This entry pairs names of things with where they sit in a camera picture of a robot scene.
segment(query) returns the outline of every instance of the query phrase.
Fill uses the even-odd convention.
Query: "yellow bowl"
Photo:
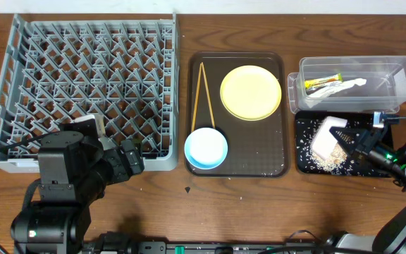
[[[222,103],[242,120],[258,121],[272,115],[280,105],[281,87],[265,68],[241,66],[230,71],[220,86]]]

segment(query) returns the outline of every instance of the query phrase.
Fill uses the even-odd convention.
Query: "transparent box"
[[[366,79],[329,97],[309,97],[305,80],[340,73],[343,81]],[[300,60],[300,71],[288,76],[289,104],[292,113],[314,111],[386,111],[396,113],[406,102],[406,56],[332,56]]]

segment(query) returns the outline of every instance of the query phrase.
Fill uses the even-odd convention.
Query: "wooden table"
[[[24,15],[27,20],[138,19],[139,15]],[[170,18],[170,16],[148,16]],[[0,15],[0,68],[12,15]],[[169,172],[145,172],[109,186],[91,206],[90,240],[124,231],[137,240],[278,242],[298,229],[320,237],[339,230],[373,235],[406,206],[406,193],[390,179],[300,174],[295,169],[293,115],[288,114],[291,169],[281,179],[215,179],[184,167],[187,71],[199,51],[270,51],[285,74],[305,56],[406,55],[406,16],[180,15],[179,163]],[[400,113],[406,115],[406,103]],[[393,129],[406,141],[406,122]],[[0,243],[13,251],[9,228],[25,189],[38,174],[0,170]]]

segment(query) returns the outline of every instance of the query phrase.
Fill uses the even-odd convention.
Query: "chopsticks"
[[[208,88],[208,81],[206,79],[206,71],[204,71],[204,64],[202,62],[202,63],[200,63],[200,67],[198,70],[197,94],[195,95],[194,116],[192,117],[192,128],[190,129],[191,133],[195,129],[195,119],[197,118],[197,106],[198,106],[198,97],[199,97],[199,91],[200,91],[200,79],[202,77],[202,70],[203,70],[204,86],[206,88],[206,96],[208,98],[209,114],[211,114],[212,128],[214,128],[214,129],[216,128],[216,124],[214,123],[214,115],[212,114],[211,98],[209,97],[209,88]]]

